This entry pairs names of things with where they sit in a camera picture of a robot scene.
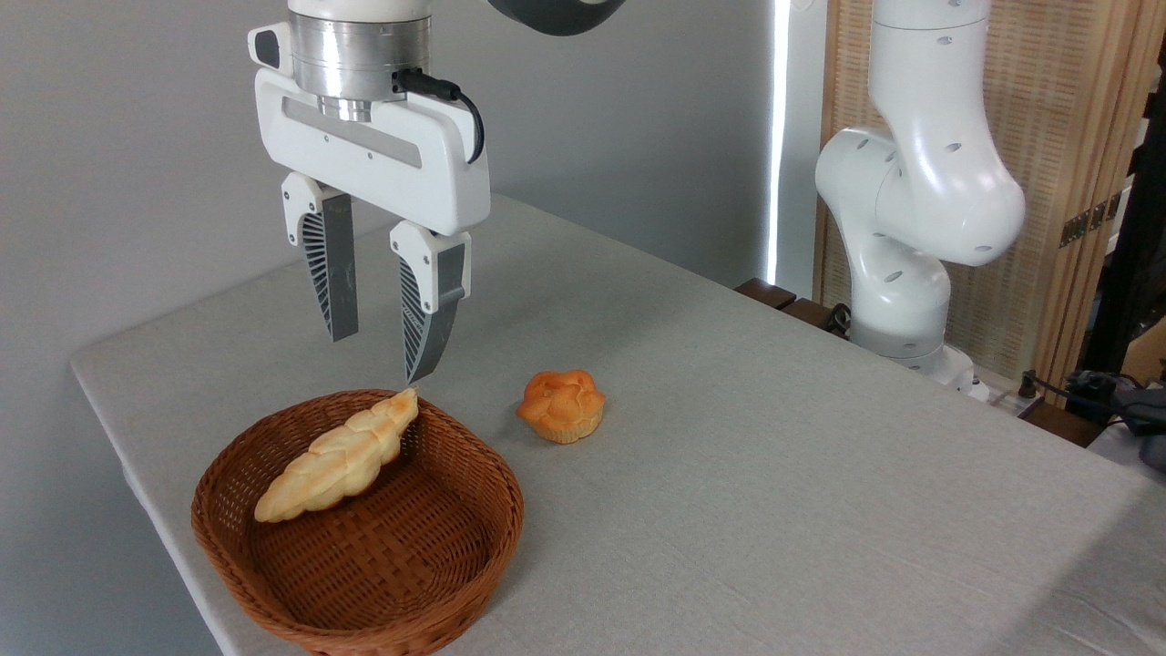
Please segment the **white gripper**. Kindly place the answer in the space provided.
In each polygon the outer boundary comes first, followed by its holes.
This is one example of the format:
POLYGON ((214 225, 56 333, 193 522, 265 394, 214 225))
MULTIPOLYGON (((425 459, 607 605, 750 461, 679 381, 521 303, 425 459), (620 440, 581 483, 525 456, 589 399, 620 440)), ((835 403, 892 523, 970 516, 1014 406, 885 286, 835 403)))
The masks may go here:
POLYGON ((353 124, 325 117, 316 96, 271 69, 257 72, 254 91, 271 158, 296 171, 281 183, 285 235, 304 253, 333 343, 359 329, 349 193, 410 220, 389 240, 400 261, 405 378, 417 383, 437 368, 471 291, 471 237, 462 231, 490 216, 487 156, 469 162, 471 113, 407 96, 375 103, 367 124, 353 124))

